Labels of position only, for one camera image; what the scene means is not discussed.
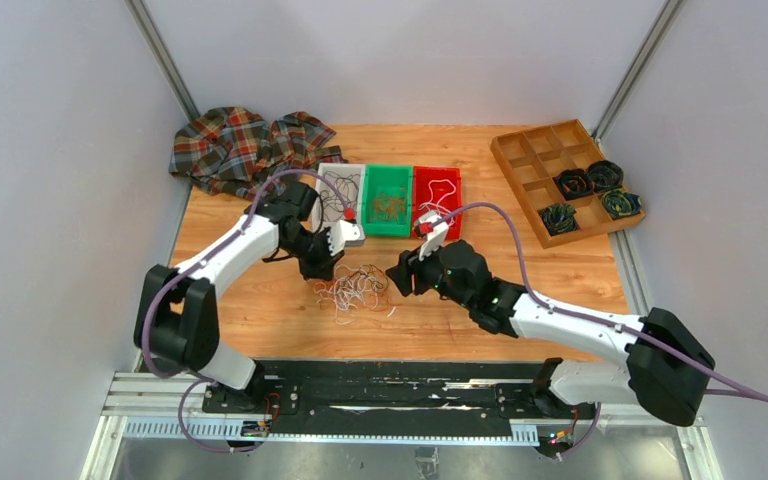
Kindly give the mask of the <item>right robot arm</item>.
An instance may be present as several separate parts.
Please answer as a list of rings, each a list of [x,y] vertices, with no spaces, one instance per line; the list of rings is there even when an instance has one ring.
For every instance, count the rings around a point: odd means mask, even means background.
[[[668,310],[614,314],[552,299],[494,276],[463,240],[403,251],[386,275],[402,296],[433,290],[490,334],[548,340],[596,356],[594,362],[543,362],[523,400],[544,416],[607,403],[637,405],[675,426],[696,419],[715,361]]]

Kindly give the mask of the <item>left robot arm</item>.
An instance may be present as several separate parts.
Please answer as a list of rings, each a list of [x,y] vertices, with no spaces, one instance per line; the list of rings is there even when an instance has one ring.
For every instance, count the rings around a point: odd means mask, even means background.
[[[330,281],[346,247],[363,232],[355,212],[309,230],[319,194],[291,182],[281,193],[259,197],[218,240],[176,267],[155,265],[145,275],[133,342],[159,377],[187,372],[243,413],[271,399],[264,366],[225,343],[218,303],[226,290],[257,261],[278,251],[297,260],[306,280]]]

